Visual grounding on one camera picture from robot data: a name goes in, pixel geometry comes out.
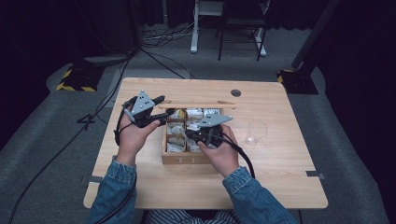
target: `table leg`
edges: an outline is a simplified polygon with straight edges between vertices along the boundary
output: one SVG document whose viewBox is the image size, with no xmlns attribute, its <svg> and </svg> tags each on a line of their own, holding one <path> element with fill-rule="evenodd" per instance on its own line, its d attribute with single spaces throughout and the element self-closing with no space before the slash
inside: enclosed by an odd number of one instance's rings
<svg viewBox="0 0 396 224">
<path fill-rule="evenodd" d="M 199 14 L 199 0 L 195 0 L 194 8 L 194 29 L 192 31 L 191 39 L 191 53 L 197 53 L 198 51 L 198 14 Z"/>
<path fill-rule="evenodd" d="M 259 28 L 259 30 L 256 32 L 254 36 L 256 43 L 257 43 L 257 49 L 260 48 L 260 43 L 262 42 L 262 28 Z M 264 46 L 262 46 L 262 52 L 260 53 L 262 57 L 265 57 L 267 55 L 267 51 L 265 51 Z"/>
</svg>

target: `chair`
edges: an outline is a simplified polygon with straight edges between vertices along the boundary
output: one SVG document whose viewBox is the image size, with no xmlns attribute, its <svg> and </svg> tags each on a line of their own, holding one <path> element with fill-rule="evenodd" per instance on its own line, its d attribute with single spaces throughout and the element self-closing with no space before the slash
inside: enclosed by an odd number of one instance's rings
<svg viewBox="0 0 396 224">
<path fill-rule="evenodd" d="M 224 40 L 225 29 L 249 29 L 254 30 L 251 34 L 253 41 L 246 40 Z M 262 28 L 262 40 L 258 42 L 254 36 L 258 30 Z M 262 45 L 264 42 L 266 25 L 265 16 L 261 4 L 258 0 L 225 0 L 220 18 L 220 46 L 219 46 L 219 61 L 221 59 L 221 51 L 223 43 L 255 43 L 260 44 L 257 61 L 260 59 Z"/>
</svg>

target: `black wire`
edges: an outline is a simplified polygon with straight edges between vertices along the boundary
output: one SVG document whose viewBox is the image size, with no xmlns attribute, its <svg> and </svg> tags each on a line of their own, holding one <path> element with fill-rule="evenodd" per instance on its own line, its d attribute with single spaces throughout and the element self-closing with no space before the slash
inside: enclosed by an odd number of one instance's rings
<svg viewBox="0 0 396 224">
<path fill-rule="evenodd" d="M 117 86 L 120 85 L 120 81 L 121 78 L 123 76 L 123 72 L 125 71 L 126 65 L 129 63 L 129 61 L 131 61 L 132 57 L 130 57 L 127 61 L 127 63 L 125 64 L 125 66 L 123 67 L 122 70 L 122 74 L 117 82 Z M 8 220 L 8 224 L 12 223 L 12 219 L 15 216 L 15 213 L 17 212 L 18 206 L 23 198 L 23 196 L 25 195 L 25 193 L 27 192 L 27 190 L 32 186 L 32 184 L 38 179 L 38 177 L 47 169 L 47 167 L 59 156 L 61 155 L 62 152 L 64 152 L 64 150 L 81 134 L 81 132 L 91 123 L 91 121 L 93 120 L 93 118 L 95 118 L 98 113 L 106 106 L 106 104 L 110 101 L 111 97 L 108 98 L 108 100 L 100 107 L 99 111 L 96 111 L 95 114 L 93 116 L 91 116 L 87 123 L 84 124 L 84 126 L 66 143 L 66 145 L 64 145 L 64 147 L 62 147 L 61 150 L 59 150 L 55 156 L 53 156 L 45 165 L 43 168 L 41 168 L 41 170 L 35 175 L 35 177 L 33 177 L 33 179 L 29 182 L 29 184 L 26 186 L 26 188 L 23 190 L 22 194 L 20 195 L 20 197 L 18 198 L 17 202 L 14 205 L 14 208 L 12 209 L 11 212 L 11 216 Z"/>
<path fill-rule="evenodd" d="M 121 128 L 120 131 L 119 131 L 119 134 L 121 134 L 121 132 L 122 132 L 124 129 L 128 128 L 128 127 L 131 126 L 131 125 L 133 125 L 132 122 L 131 122 L 130 124 L 128 124 L 127 126 Z"/>
<path fill-rule="evenodd" d="M 184 32 L 184 31 L 189 31 L 192 28 L 189 26 L 189 27 L 180 28 L 180 29 L 181 29 L 181 32 Z M 147 47 L 147 48 L 163 47 L 166 44 L 168 44 L 169 42 L 171 42 L 172 40 L 179 40 L 179 39 L 182 39 L 182 38 L 186 37 L 186 35 L 191 35 L 191 34 L 181 35 L 181 32 L 179 32 L 179 31 L 176 32 L 175 29 L 170 34 L 165 34 L 166 31 L 162 35 L 155 35 L 154 36 L 154 37 L 160 36 L 160 38 L 158 38 L 156 44 L 147 43 L 148 40 L 146 40 L 146 43 L 143 43 L 142 46 Z"/>
<path fill-rule="evenodd" d="M 159 38 L 161 38 L 161 37 L 164 37 L 164 36 L 166 36 L 166 35 L 178 35 L 178 34 L 181 34 L 184 30 L 187 30 L 187 28 L 188 27 L 182 27 L 182 28 L 175 28 L 174 30 L 173 30 L 173 32 L 171 32 L 171 33 L 169 33 L 169 34 L 167 34 L 166 32 L 169 30 L 169 29 L 156 29 L 156 30 L 146 30 L 144 33 L 143 33 L 143 36 L 146 36 L 146 37 L 144 37 L 144 40 L 154 40 L 154 39 L 157 39 L 157 37 L 159 37 Z M 165 30 L 162 34 L 159 34 L 157 31 L 161 31 L 161 30 Z"/>
<path fill-rule="evenodd" d="M 88 22 L 87 17 L 84 15 L 84 13 L 82 12 L 81 8 L 79 7 L 78 3 L 76 2 L 76 0 L 73 0 L 74 4 L 76 5 L 79 14 L 82 16 L 82 18 L 84 19 L 84 21 L 87 23 L 88 27 L 90 28 L 90 31 L 92 32 L 93 36 L 95 37 L 95 39 L 105 48 L 108 49 L 109 51 L 113 52 L 113 53 L 122 53 L 122 54 L 129 54 L 131 53 L 134 48 L 131 49 L 131 52 L 128 51 L 116 51 L 114 49 L 121 49 L 121 48 L 110 48 L 108 47 L 100 38 L 99 36 L 96 34 L 96 32 L 93 30 L 93 28 L 91 27 L 90 23 Z"/>
<path fill-rule="evenodd" d="M 300 224 L 303 224 L 303 215 L 301 214 L 301 210 L 298 210 L 298 216 L 300 218 Z"/>
<path fill-rule="evenodd" d="M 163 56 L 163 55 L 161 55 L 161 54 L 156 54 L 156 53 L 152 53 L 152 52 L 148 52 L 148 51 L 146 51 L 146 53 L 151 54 L 151 55 L 160 56 L 160 57 L 163 57 L 163 58 L 165 58 L 165 59 L 167 59 L 167 60 L 170 60 L 170 61 L 176 63 L 177 65 L 179 65 L 180 67 L 182 67 L 186 72 L 188 72 L 188 73 L 190 74 L 190 76 L 192 76 L 194 79 L 197 79 L 197 78 L 196 78 L 185 66 L 183 66 L 182 64 L 176 62 L 175 60 L 173 60 L 173 59 L 171 59 L 171 58 L 168 58 L 168 57 L 166 57 L 166 56 Z"/>
<path fill-rule="evenodd" d="M 102 224 L 114 217 L 125 204 L 128 203 L 128 201 L 131 199 L 131 196 L 134 194 L 134 189 L 136 188 L 136 180 L 137 176 L 134 177 L 134 185 L 132 188 L 128 191 L 128 194 L 124 197 L 124 199 L 120 202 L 120 204 L 113 209 L 109 214 L 107 214 L 105 217 L 101 218 L 99 221 L 95 222 L 95 224 Z"/>
<path fill-rule="evenodd" d="M 218 138 L 218 139 L 222 140 L 223 142 L 230 144 L 231 147 L 233 147 L 233 149 L 235 149 L 242 156 L 242 158 L 244 158 L 245 161 L 247 162 L 247 166 L 250 171 L 251 177 L 256 178 L 256 175 L 254 174 L 253 164 L 251 163 L 250 159 L 248 158 L 248 155 L 244 152 L 244 149 L 242 149 L 237 144 L 235 144 L 229 136 L 227 136 L 227 138 L 230 140 L 227 140 L 223 137 L 216 136 L 216 135 L 212 135 L 212 137 Z"/>
<path fill-rule="evenodd" d="M 122 76 L 123 75 L 123 72 L 121 71 L 121 68 L 122 68 L 122 65 L 123 65 L 123 63 L 122 64 L 120 64 L 120 67 L 119 67 L 119 70 L 120 70 L 120 76 Z M 99 110 L 99 106 L 102 104 L 102 102 L 104 102 L 105 101 L 105 99 L 107 99 L 107 97 L 113 92 L 113 91 L 115 91 L 116 89 L 117 89 L 117 87 L 118 87 L 118 84 L 117 85 L 114 85 L 114 87 L 113 87 L 113 89 L 107 94 L 107 96 L 105 97 L 105 98 L 103 98 L 103 100 L 99 103 L 99 105 L 96 107 L 96 109 L 95 109 L 95 112 L 98 112 L 98 110 Z M 104 121 L 102 118 L 100 118 L 100 116 L 99 116 L 99 112 L 97 113 L 97 117 L 99 118 L 99 120 L 101 120 L 103 123 L 105 123 L 105 124 L 107 124 L 107 122 L 106 121 Z"/>
<path fill-rule="evenodd" d="M 160 61 L 158 61 L 156 58 L 154 58 L 150 53 L 148 53 L 147 51 L 143 50 L 142 48 L 140 48 L 143 52 L 145 52 L 150 58 L 152 58 L 155 62 L 159 63 L 160 65 L 162 65 L 163 67 L 165 67 L 166 69 L 168 69 L 169 71 L 171 71 L 172 73 L 174 73 L 175 75 L 177 75 L 178 77 L 181 77 L 183 79 L 184 78 L 181 74 L 175 72 L 174 70 L 170 69 L 168 66 L 166 66 L 165 64 L 161 63 Z"/>
<path fill-rule="evenodd" d="M 119 64 L 119 63 L 125 63 L 126 61 L 128 61 L 128 58 L 132 54 L 134 54 L 134 52 L 131 53 L 131 54 L 128 54 L 125 57 L 120 58 L 120 59 L 106 60 L 106 61 L 102 61 L 102 62 L 89 61 L 89 60 L 86 60 L 86 61 L 88 61 L 89 63 L 91 63 L 91 64 L 93 64 L 94 66 L 97 66 L 97 67 L 108 67 L 108 66 L 111 66 L 111 65 Z"/>
</svg>

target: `wooden table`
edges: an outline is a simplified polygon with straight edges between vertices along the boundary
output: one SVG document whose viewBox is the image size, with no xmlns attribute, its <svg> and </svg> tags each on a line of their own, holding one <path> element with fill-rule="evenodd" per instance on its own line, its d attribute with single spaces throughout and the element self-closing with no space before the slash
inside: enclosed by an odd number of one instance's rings
<svg viewBox="0 0 396 224">
<path fill-rule="evenodd" d="M 236 109 L 224 109 L 233 116 L 227 122 L 235 138 L 250 157 L 256 178 L 289 209 L 325 208 L 326 195 L 317 176 L 307 176 L 315 171 L 302 133 L 294 117 L 289 99 L 279 83 L 219 81 L 196 79 L 125 78 L 120 86 L 105 137 L 92 172 L 104 176 L 118 147 L 113 130 L 120 115 L 121 105 L 144 90 L 155 98 L 165 95 L 165 100 L 214 103 L 217 100 L 236 104 Z M 234 97 L 231 90 L 240 90 Z M 155 107 L 153 114 L 163 110 Z M 244 142 L 248 122 L 260 119 L 268 126 L 268 136 L 255 148 Z M 148 137 L 136 158 L 137 199 L 141 209 L 229 209 L 233 208 L 222 176 L 210 164 L 163 165 L 161 158 L 163 126 Z M 240 158 L 240 164 L 247 166 Z M 90 182 L 84 205 L 91 207 L 99 184 Z"/>
</svg>

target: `denim jacket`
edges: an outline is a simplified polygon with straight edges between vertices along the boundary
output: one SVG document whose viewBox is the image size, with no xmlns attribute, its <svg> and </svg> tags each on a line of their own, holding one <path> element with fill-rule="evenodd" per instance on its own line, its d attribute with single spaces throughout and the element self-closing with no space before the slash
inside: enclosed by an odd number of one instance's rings
<svg viewBox="0 0 396 224">
<path fill-rule="evenodd" d="M 109 214 L 134 185 L 136 166 L 119 164 L 114 159 L 102 180 L 93 202 L 88 223 Z M 297 223 L 289 211 L 245 167 L 239 167 L 224 178 L 234 211 L 242 223 Z M 107 223 L 132 223 L 136 190 L 131 199 Z"/>
</svg>

